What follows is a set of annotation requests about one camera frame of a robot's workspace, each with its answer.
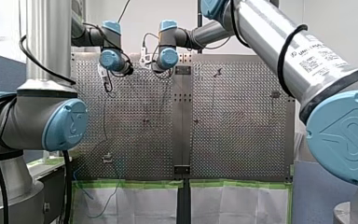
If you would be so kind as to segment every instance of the metal pegboard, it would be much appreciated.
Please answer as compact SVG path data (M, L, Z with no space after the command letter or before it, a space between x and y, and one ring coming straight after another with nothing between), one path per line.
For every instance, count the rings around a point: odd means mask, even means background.
M98 57L73 55L79 97L89 110L76 177L172 179L172 80L157 79L139 67L139 56L131 56L133 75L112 77L114 89L108 96L97 72ZM103 163L108 153L112 163Z
M193 56L190 178L290 180L294 102L257 56Z

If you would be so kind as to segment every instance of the light blue joint cap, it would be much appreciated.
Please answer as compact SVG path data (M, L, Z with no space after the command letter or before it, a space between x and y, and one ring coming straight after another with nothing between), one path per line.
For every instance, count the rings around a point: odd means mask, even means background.
M179 56L175 49L164 49L159 54L159 60L162 69L170 69L176 66L179 61Z
M316 106L307 132L310 151L322 167L358 185L358 91L336 94Z
M51 115L42 137L43 149L62 151L75 147L83 138L89 121L89 112L83 101L63 102Z
M119 71L122 67L121 55L113 49L105 49L101 53L100 64L107 70Z
M166 31L176 27L178 27L178 23L176 21L165 20L159 24L159 31Z
M225 2L226 0L202 0L202 15L210 20L216 19Z
M120 26L120 24L118 22L104 21L103 22L103 28L111 30L111 31L115 32L118 35L121 35L121 26Z

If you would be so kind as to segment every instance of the label sticker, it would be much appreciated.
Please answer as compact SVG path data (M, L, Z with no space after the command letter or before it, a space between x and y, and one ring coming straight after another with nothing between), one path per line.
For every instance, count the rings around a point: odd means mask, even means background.
M323 78L332 68L348 64L315 36L307 35L307 38L310 41L308 45L289 50L286 58L310 76Z

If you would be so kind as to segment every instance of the black cable ring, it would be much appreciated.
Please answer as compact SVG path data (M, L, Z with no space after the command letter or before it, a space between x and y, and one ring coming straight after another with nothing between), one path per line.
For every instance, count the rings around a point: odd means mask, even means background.
M290 43L292 43L293 38L296 36L296 34L300 33L301 31L304 31L304 30L307 31L308 26L305 24L299 25L289 36L287 36L286 40L284 41L279 58L278 58L277 76L279 79L279 84L281 84L282 89L291 97L293 97L293 94L287 88L286 83L284 82L284 77L283 77L284 57L286 56L286 52L289 49Z

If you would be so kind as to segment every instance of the white cloth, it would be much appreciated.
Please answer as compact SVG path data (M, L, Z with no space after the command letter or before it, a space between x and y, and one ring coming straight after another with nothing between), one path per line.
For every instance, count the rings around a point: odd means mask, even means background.
M191 189L192 224L287 224L288 189Z
M75 224L176 224L177 189L77 189Z

